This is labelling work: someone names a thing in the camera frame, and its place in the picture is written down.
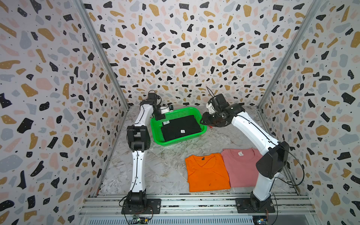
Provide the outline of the green plastic basket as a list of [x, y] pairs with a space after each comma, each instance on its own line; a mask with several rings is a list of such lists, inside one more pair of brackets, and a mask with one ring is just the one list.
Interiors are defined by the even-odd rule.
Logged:
[[151, 119], [154, 142], [169, 146], [203, 135], [207, 127], [200, 123], [202, 115], [197, 108], [187, 107], [165, 113], [162, 120]]

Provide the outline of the black t-shirt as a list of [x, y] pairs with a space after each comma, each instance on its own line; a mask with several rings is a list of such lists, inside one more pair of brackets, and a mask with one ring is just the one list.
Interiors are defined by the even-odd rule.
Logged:
[[194, 115], [165, 121], [162, 124], [161, 132], [165, 142], [197, 134], [202, 131]]

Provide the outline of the orange t-shirt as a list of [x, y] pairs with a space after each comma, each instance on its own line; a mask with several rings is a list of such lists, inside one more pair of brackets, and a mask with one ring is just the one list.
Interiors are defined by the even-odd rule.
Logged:
[[191, 155], [185, 159], [190, 192], [230, 189], [230, 179], [220, 153]]

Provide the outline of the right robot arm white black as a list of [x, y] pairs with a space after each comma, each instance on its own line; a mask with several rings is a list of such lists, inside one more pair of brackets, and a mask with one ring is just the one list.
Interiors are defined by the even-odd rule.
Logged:
[[239, 129], [259, 150], [262, 155], [256, 163], [258, 178], [252, 197], [259, 202], [266, 201], [271, 195], [274, 181], [286, 165], [289, 146], [266, 133], [245, 111], [240, 104], [225, 104], [225, 107], [208, 102], [208, 112], [202, 115], [201, 123], [221, 127], [232, 124]]

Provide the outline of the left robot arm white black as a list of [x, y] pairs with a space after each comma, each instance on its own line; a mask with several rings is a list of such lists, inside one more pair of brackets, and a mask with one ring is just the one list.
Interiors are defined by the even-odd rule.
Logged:
[[154, 90], [149, 91], [147, 99], [142, 100], [139, 106], [139, 115], [136, 121], [127, 127], [127, 143], [132, 151], [133, 172], [130, 192], [146, 192], [145, 184], [145, 158], [146, 151], [150, 148], [151, 139], [148, 126], [151, 119], [164, 119], [166, 110], [158, 103], [161, 97]]

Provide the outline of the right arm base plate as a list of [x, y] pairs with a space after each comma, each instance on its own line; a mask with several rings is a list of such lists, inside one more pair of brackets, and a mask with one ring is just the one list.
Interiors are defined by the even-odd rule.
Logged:
[[274, 204], [269, 197], [264, 201], [257, 198], [236, 198], [235, 205], [238, 213], [275, 213]]

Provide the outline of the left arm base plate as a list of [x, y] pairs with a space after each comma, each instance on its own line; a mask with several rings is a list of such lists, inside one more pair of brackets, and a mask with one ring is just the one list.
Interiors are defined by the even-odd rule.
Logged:
[[146, 203], [128, 203], [124, 202], [124, 207], [121, 210], [121, 214], [133, 215], [133, 214], [159, 214], [161, 210], [161, 199], [147, 199]]

